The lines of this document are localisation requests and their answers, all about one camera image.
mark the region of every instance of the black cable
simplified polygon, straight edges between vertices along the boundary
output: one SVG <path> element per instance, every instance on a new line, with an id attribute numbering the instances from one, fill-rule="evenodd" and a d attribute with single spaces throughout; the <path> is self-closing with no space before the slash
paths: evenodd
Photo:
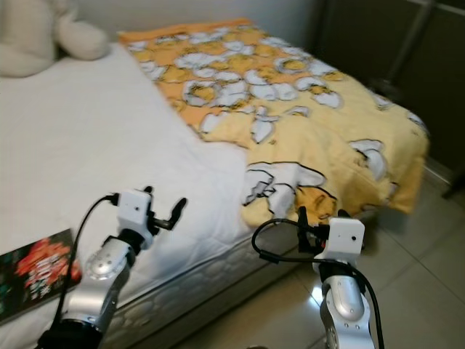
<path id="1" fill-rule="evenodd" d="M 376 320 L 376 334 L 378 335 L 378 347 L 379 349 L 384 349 L 384 339 L 383 339 L 383 330 L 381 328 L 381 314 L 379 311 L 378 300 L 376 299 L 376 294 L 373 287 L 370 284 L 370 281 L 360 272 L 357 268 L 352 267 L 350 264 L 338 262 L 336 260 L 324 260 L 324 259 L 317 259 L 317 258 L 295 258 L 295 257 L 284 257 L 280 256 L 279 254 L 274 254 L 272 252 L 268 252 L 266 250 L 260 249 L 256 245 L 256 237 L 260 234 L 260 232 L 265 229 L 268 225 L 276 224 L 276 223 L 286 223 L 290 225 L 295 225 L 296 227 L 305 228 L 307 230 L 311 229 L 311 226 L 303 227 L 297 222 L 293 220 L 286 220 L 275 218 L 273 220 L 269 220 L 262 225 L 260 225 L 252 235 L 252 247 L 254 250 L 260 255 L 261 258 L 265 260 L 269 260 L 270 262 L 303 262 L 303 263 L 326 263 L 332 265 L 338 265 L 339 267 L 343 267 L 352 273 L 354 273 L 366 286 L 368 293 L 371 297 L 371 302 L 373 303 L 373 310 L 375 313 L 375 320 Z"/>
<path id="2" fill-rule="evenodd" d="M 71 249 L 70 260 L 68 262 L 68 272 L 66 273 L 65 281 L 63 282 L 63 287 L 62 287 L 61 294 L 60 294 L 60 301 L 58 302 L 58 307 L 57 307 L 57 311 L 55 313 L 55 317 L 54 317 L 53 322 L 52 322 L 52 327 L 56 326 L 60 322 L 60 319 L 61 319 L 61 312 L 62 312 L 62 309 L 63 309 L 63 304 L 65 302 L 66 292 L 68 291 L 68 287 L 69 287 L 70 282 L 71 282 L 71 270 L 73 268 L 73 263 L 74 263 L 74 260 L 76 258 L 76 253 L 78 251 L 79 238 L 81 237 L 81 233 L 82 233 L 82 230 L 84 229 L 86 221 L 89 218 L 92 211 L 94 211 L 95 207 L 97 207 L 100 203 L 102 203 L 104 201 L 112 201 L 113 202 L 113 200 L 115 198 L 115 195 L 118 195 L 118 194 L 107 195 L 107 196 L 104 196 L 102 198 L 99 198 L 91 206 L 89 211 L 87 211 L 86 215 L 84 216 L 84 218 L 83 218 L 83 220 L 81 222 L 81 225 L 79 226 L 78 233 L 76 234 L 76 238 L 74 239 L 73 248 Z"/>

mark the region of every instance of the white wall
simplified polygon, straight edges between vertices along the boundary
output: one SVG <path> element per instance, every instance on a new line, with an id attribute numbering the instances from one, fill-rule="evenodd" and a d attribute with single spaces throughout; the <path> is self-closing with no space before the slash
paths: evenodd
<path id="1" fill-rule="evenodd" d="M 75 0 L 80 17 L 107 31 L 248 17 L 297 46 L 309 43 L 316 0 Z"/>

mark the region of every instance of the white mattress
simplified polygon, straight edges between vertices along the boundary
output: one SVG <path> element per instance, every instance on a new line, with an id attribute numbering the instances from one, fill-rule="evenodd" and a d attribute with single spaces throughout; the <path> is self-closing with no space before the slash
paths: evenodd
<path id="1" fill-rule="evenodd" d="M 77 228 L 108 192 L 152 185 L 158 217 L 187 197 L 174 231 L 139 256 L 121 293 L 125 305 L 250 236 L 239 213 L 244 152 L 200 141 L 121 47 L 95 62 L 65 58 L 36 76 L 2 79 L 0 106 L 0 254 Z M 79 257 L 116 226 L 116 208 L 101 205 Z M 0 326 L 0 348 L 35 342 L 56 304 Z"/>
<path id="2" fill-rule="evenodd" d="M 290 226 L 273 228 L 267 231 L 266 236 L 259 237 L 258 244 L 276 253 L 287 252 L 296 245 L 295 229 Z M 108 330 L 104 349 L 124 349 L 145 339 L 251 274 L 253 275 L 250 278 L 258 283 L 262 282 L 256 271 L 266 264 L 267 262 L 258 258 L 250 239 L 247 239 L 224 254 L 195 266 L 120 308 Z M 275 267 L 277 277 L 282 275 L 275 265 L 272 267 Z M 232 298 L 224 298 L 222 307 L 227 308 L 229 302 L 235 302 L 242 296 L 237 294 Z M 201 322 L 204 316 L 210 315 L 198 314 L 200 318 L 196 322 Z M 180 333 L 173 333 L 173 336 L 176 337 L 171 341 L 173 343 L 183 338 Z M 157 344 L 160 348 L 165 348 L 160 343 Z"/>

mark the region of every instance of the tile floor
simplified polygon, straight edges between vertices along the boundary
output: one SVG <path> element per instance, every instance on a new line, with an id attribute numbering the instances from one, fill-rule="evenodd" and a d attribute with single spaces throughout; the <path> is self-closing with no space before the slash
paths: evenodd
<path id="1" fill-rule="evenodd" d="M 377 292 L 389 349 L 465 348 L 465 207 L 426 176 L 415 212 L 383 211 L 358 267 Z M 324 349 L 320 281 L 307 265 L 175 349 Z"/>

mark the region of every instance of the white stuffed toy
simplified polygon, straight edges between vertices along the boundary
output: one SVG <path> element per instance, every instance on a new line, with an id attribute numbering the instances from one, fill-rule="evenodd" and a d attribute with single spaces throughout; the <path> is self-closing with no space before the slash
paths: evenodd
<path id="1" fill-rule="evenodd" d="M 47 69 L 57 45 L 79 60 L 105 56 L 105 33 L 77 17 L 73 0 L 4 0 L 0 75 L 19 78 Z"/>

